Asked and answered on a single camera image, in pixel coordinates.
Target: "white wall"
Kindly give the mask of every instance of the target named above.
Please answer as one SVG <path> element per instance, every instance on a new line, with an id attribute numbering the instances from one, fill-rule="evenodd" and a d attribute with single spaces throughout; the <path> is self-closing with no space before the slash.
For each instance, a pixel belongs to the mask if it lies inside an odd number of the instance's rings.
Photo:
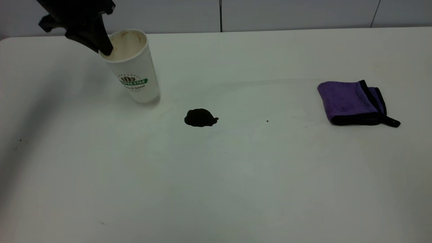
<path id="1" fill-rule="evenodd" d="M 108 32 L 125 28 L 147 33 L 219 32 L 219 0 L 114 0 L 104 15 Z M 430 26 L 432 0 L 222 0 L 223 31 Z M 0 39 L 45 33 L 47 12 L 36 0 L 0 0 Z"/>
<path id="2" fill-rule="evenodd" d="M 432 0 L 381 0 L 372 26 L 432 26 Z"/>
<path id="3" fill-rule="evenodd" d="M 379 0 L 222 0 L 223 31 L 370 27 Z"/>
<path id="4" fill-rule="evenodd" d="M 104 15 L 108 32 L 136 28 L 147 33 L 219 32 L 219 0 L 114 0 Z M 48 13 L 36 0 L 0 0 L 0 38 L 46 34 L 39 26 Z"/>

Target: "cup rim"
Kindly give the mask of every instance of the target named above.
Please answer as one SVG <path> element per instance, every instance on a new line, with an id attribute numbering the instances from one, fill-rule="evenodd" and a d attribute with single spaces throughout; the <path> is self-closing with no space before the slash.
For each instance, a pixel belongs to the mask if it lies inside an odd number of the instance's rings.
<path id="1" fill-rule="evenodd" d="M 138 31 L 138 32 L 142 33 L 142 34 L 146 37 L 146 44 L 143 46 L 143 48 L 142 48 L 139 52 L 137 52 L 137 53 L 136 53 L 135 55 L 133 55 L 132 57 L 127 58 L 127 59 L 124 59 L 124 60 L 118 60 L 118 61 L 110 61 L 110 60 L 106 60 L 105 58 L 102 57 L 102 52 L 101 52 L 101 50 L 98 50 L 99 56 L 100 56 L 100 57 L 102 58 L 102 60 L 104 60 L 105 62 L 107 62 L 107 63 L 122 63 L 122 62 L 130 61 L 130 60 L 132 60 L 132 59 L 135 59 L 137 56 L 139 56 L 139 55 L 144 51 L 144 49 L 146 49 L 146 47 L 149 46 L 149 38 L 148 38 L 147 35 L 144 33 L 144 31 L 139 30 L 139 29 L 123 29 L 123 30 L 119 30 L 119 31 L 116 31 L 116 32 L 114 32 L 114 33 L 108 35 L 108 37 L 112 37 L 112 36 L 114 36 L 114 35 L 116 35 L 116 34 L 122 32 L 122 31 Z"/>

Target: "dark liquid puddle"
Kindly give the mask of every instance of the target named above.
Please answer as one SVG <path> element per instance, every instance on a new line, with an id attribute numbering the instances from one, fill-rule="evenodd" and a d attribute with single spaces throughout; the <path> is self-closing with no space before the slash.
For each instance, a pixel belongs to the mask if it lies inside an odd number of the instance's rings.
<path id="1" fill-rule="evenodd" d="M 217 120 L 219 120 L 219 118 L 213 117 L 206 109 L 190 110 L 184 118 L 186 124 L 194 127 L 211 127 L 213 124 L 217 123 Z"/>

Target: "towel black edge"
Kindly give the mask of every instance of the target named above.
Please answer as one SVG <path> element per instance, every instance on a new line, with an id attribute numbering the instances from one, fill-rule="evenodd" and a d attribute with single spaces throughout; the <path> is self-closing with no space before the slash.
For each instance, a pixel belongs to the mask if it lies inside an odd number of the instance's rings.
<path id="1" fill-rule="evenodd" d="M 379 102 L 381 102 L 381 105 L 382 105 L 382 109 L 383 109 L 382 113 L 384 113 L 384 115 L 387 115 L 387 108 L 385 107 L 385 102 L 384 102 L 384 99 L 382 98 L 381 91 L 379 90 L 379 88 L 375 88 L 375 91 L 378 95 Z"/>
<path id="2" fill-rule="evenodd" d="M 375 126 L 382 123 L 382 114 L 379 112 L 355 114 L 355 115 L 336 115 L 331 118 L 334 125 L 367 125 Z"/>
<path id="3" fill-rule="evenodd" d="M 381 95 L 381 91 L 378 88 L 375 88 L 375 90 L 377 91 L 377 95 L 378 98 L 380 99 L 381 103 L 382 103 L 382 107 L 384 109 L 384 113 L 381 112 L 381 109 L 379 108 L 379 104 L 378 101 L 375 99 L 375 97 L 372 95 L 371 91 L 368 89 L 368 86 L 366 85 L 366 81 L 361 80 L 359 81 L 360 83 L 360 87 L 362 88 L 363 92 L 365 93 L 366 97 L 368 98 L 369 102 L 377 109 L 377 111 L 379 112 L 379 114 L 381 114 L 381 122 L 380 123 L 384 123 L 387 126 L 391 126 L 393 128 L 397 128 L 400 126 L 400 122 L 387 117 L 387 109 L 385 107 L 385 102 L 384 99 L 382 98 Z"/>

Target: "purple cloth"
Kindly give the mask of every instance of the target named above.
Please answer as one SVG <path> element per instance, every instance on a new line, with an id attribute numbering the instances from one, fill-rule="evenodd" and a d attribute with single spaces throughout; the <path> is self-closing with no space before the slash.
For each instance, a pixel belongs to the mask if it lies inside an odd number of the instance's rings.
<path id="1" fill-rule="evenodd" d="M 369 102 L 360 82 L 324 82 L 318 85 L 329 121 L 338 115 L 357 115 L 378 110 Z"/>
<path id="2" fill-rule="evenodd" d="M 356 83 L 324 82 L 318 85 L 328 120 L 335 125 L 378 125 L 398 127 L 400 122 L 387 117 L 378 88 Z"/>

